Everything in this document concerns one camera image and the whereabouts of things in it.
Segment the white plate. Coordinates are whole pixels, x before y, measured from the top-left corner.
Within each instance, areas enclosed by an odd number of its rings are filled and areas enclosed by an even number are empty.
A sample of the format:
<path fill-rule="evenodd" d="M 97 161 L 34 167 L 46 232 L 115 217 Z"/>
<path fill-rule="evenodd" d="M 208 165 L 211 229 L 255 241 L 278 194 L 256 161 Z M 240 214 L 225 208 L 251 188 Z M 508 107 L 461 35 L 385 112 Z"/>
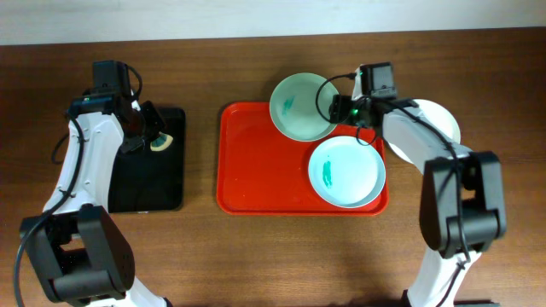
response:
<path fill-rule="evenodd" d="M 417 107 L 409 107 L 409 112 L 439 130 L 459 148 L 461 131 L 455 117 L 434 101 L 414 99 L 414 102 Z M 437 136 L 399 110 L 384 117 L 382 134 L 392 151 L 420 172 L 423 172 L 426 161 L 450 156 Z"/>

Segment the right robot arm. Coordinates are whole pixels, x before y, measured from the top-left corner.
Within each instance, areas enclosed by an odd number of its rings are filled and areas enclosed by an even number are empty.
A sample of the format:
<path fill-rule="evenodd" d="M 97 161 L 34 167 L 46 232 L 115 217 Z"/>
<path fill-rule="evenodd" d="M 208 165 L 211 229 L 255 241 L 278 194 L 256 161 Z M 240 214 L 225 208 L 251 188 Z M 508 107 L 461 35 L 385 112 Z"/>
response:
<path fill-rule="evenodd" d="M 335 96 L 325 119 L 373 130 L 422 174 L 419 224 L 427 249 L 399 303 L 454 306 L 466 273 L 507 230 L 500 160 L 462 146 L 416 100 L 398 98 L 391 63 L 361 65 L 346 78 L 351 95 Z"/>

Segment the mint green plate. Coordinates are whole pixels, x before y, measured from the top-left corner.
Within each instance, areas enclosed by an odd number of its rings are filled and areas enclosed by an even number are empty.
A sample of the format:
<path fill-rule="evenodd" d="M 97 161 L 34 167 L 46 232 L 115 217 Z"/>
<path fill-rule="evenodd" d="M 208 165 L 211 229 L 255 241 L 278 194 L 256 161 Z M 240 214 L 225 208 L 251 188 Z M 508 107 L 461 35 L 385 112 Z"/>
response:
<path fill-rule="evenodd" d="M 315 103 L 319 87 L 326 78 L 301 72 L 283 79 L 270 97 L 270 117 L 286 137 L 299 142 L 313 142 L 329 135 L 331 124 L 317 111 Z"/>

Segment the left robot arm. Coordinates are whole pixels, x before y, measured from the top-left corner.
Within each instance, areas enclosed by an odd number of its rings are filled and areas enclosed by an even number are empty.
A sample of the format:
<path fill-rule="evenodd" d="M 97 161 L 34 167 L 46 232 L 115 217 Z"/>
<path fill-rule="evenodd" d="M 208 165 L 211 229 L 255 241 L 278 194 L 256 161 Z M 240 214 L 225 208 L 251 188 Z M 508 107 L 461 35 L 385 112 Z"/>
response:
<path fill-rule="evenodd" d="M 136 277 L 135 260 L 108 212 L 117 154 L 158 153 L 173 138 L 151 101 L 131 88 L 139 74 L 122 61 L 97 61 L 93 88 L 67 109 L 67 152 L 55 190 L 36 217 L 20 226 L 13 287 L 24 304 L 20 265 L 24 255 L 54 303 L 72 306 L 168 306 Z"/>

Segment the green and yellow sponge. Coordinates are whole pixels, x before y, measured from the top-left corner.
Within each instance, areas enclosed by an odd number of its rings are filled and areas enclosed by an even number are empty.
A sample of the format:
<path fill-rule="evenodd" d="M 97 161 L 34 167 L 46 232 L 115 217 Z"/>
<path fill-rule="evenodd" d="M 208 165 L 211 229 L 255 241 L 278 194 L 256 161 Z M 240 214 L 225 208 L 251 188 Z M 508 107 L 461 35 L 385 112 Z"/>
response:
<path fill-rule="evenodd" d="M 172 136 L 167 135 L 165 133 L 160 133 L 155 140 L 151 141 L 150 149 L 153 152 L 164 151 L 171 146 L 172 142 L 173 142 Z"/>

